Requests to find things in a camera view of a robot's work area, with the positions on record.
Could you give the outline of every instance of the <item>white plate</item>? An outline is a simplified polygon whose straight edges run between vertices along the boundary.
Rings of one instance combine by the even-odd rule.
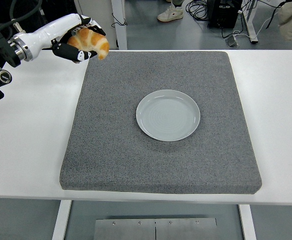
[[[148,136],[169,142],[192,134],[199,124],[200,111],[188,95],[175,90],[159,90],[140,101],[136,118]]]

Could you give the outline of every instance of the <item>white robotic arm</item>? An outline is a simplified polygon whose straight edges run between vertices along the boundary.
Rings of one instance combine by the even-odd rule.
[[[65,45],[61,46],[62,43],[59,43],[59,41],[66,33],[69,33],[70,31],[74,33],[82,27],[90,28],[105,35],[99,24],[93,21],[90,17],[73,13],[52,21],[35,32],[17,33],[10,39],[10,41],[16,46],[17,50],[15,52],[19,56],[19,59],[23,59],[27,62],[35,59],[42,49],[52,47],[52,50],[55,50],[53,51],[55,54],[56,52],[60,52],[61,55],[58,55],[58,53],[56,54],[59,57],[80,62],[90,58],[92,53],[85,53],[84,51],[78,51],[77,49],[71,50],[73,47]]]
[[[42,49],[52,50],[56,56],[78,63],[97,55],[95,51],[86,52],[67,44],[67,40],[81,28],[89,28],[106,35],[90,17],[72,13],[35,32],[19,32],[8,41],[0,32],[0,55],[12,67],[20,65],[22,60],[28,62],[35,59]],[[11,80],[10,73],[0,68],[0,86],[10,83]]]

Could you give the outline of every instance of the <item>white shoe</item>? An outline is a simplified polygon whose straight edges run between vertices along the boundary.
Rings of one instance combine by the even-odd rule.
[[[172,20],[182,19],[184,17],[182,7],[175,7],[173,4],[165,12],[159,14],[157,19],[161,22],[170,22]]]

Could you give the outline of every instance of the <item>bread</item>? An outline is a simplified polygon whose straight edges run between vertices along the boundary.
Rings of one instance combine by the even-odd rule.
[[[100,60],[103,60],[109,52],[109,42],[107,38],[88,28],[80,29],[75,36],[68,39],[67,44],[81,51],[95,51]]]

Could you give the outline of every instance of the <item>metal plate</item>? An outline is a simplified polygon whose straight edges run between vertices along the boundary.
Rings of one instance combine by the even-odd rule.
[[[217,240],[215,218],[156,220],[156,240]]]
[[[94,240],[217,240],[215,218],[98,219]]]
[[[155,240],[153,219],[97,219],[94,240]]]

